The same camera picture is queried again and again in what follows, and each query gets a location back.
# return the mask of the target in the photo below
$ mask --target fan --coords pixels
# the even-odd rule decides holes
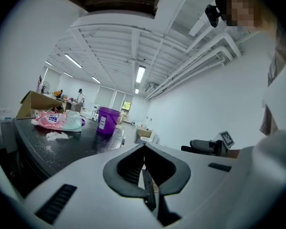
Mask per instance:
[[[50,90],[50,83],[48,83],[47,81],[43,81],[42,87],[44,87],[44,86],[45,86],[45,88],[44,88],[43,92],[47,93]]]

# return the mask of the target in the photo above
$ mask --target white ceiling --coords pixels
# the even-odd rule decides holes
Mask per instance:
[[[188,32],[204,13],[206,5],[212,1],[178,0],[173,3],[170,0],[160,0],[155,18],[142,16],[137,19],[138,16],[131,14],[121,14],[119,17],[116,16],[118,12],[114,15],[98,13],[86,16],[66,31],[47,61],[53,64],[50,68],[59,73],[66,72],[74,78],[93,83],[91,77],[94,76],[103,86],[131,94],[138,88],[139,95],[146,96],[144,89],[147,83],[163,82],[179,63],[193,55],[197,48],[218,33],[227,31],[234,41],[247,35],[247,31],[228,29],[225,23],[221,22],[191,51],[186,52],[196,38]],[[167,19],[162,32],[159,33],[158,25],[163,22],[163,14],[171,18]],[[143,24],[138,21],[140,19],[144,20],[144,28],[134,25]],[[82,69],[69,61],[64,56],[65,53],[81,64]],[[145,66],[146,71],[141,84],[138,84],[135,78],[140,65]]]

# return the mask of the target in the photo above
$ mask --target label on bucket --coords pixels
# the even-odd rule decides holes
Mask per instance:
[[[105,123],[106,123],[106,117],[102,116],[102,117],[101,117],[101,121],[100,121],[99,128],[103,130],[104,127],[105,127]]]

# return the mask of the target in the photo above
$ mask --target cardboard box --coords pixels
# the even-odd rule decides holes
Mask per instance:
[[[151,134],[152,134],[151,131],[148,131],[148,130],[146,130],[146,129],[143,129],[142,127],[138,127],[137,132],[138,132],[138,134],[139,134],[139,137],[147,137],[147,138],[150,138],[150,137],[151,137]]]
[[[34,110],[49,110],[61,107],[62,102],[44,96],[34,91],[29,91],[20,102],[22,105],[17,113],[17,119],[33,118]]]
[[[120,117],[119,117],[119,119],[118,119],[118,124],[120,125],[120,124],[122,123],[122,121],[123,121],[123,116],[120,115]]]
[[[80,113],[82,109],[82,105],[78,103],[67,102],[66,110],[71,110]]]

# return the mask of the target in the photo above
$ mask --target fluorescent light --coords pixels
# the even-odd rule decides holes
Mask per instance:
[[[97,83],[101,84],[99,80],[97,80],[95,77],[92,77],[93,80],[95,80]]]
[[[72,78],[73,78],[73,76],[72,76],[72,75],[70,75],[70,74],[67,74],[66,72],[64,72],[64,74],[66,74],[66,75],[68,75],[68,76],[70,76],[70,77],[72,77]]]
[[[73,58],[71,58],[68,54],[65,53],[65,56],[70,60],[72,61],[76,66],[80,67],[82,69],[82,66],[77,63]]]
[[[138,70],[138,74],[137,74],[137,79],[135,80],[137,83],[141,82],[142,77],[144,75],[144,71],[145,71],[145,67],[144,66],[140,66],[139,70]]]
[[[46,73],[44,74],[43,79],[42,79],[42,82],[41,82],[42,85],[43,85],[44,78],[46,77],[46,74],[47,74],[47,72],[48,72],[48,69],[49,69],[49,68],[47,67]]]

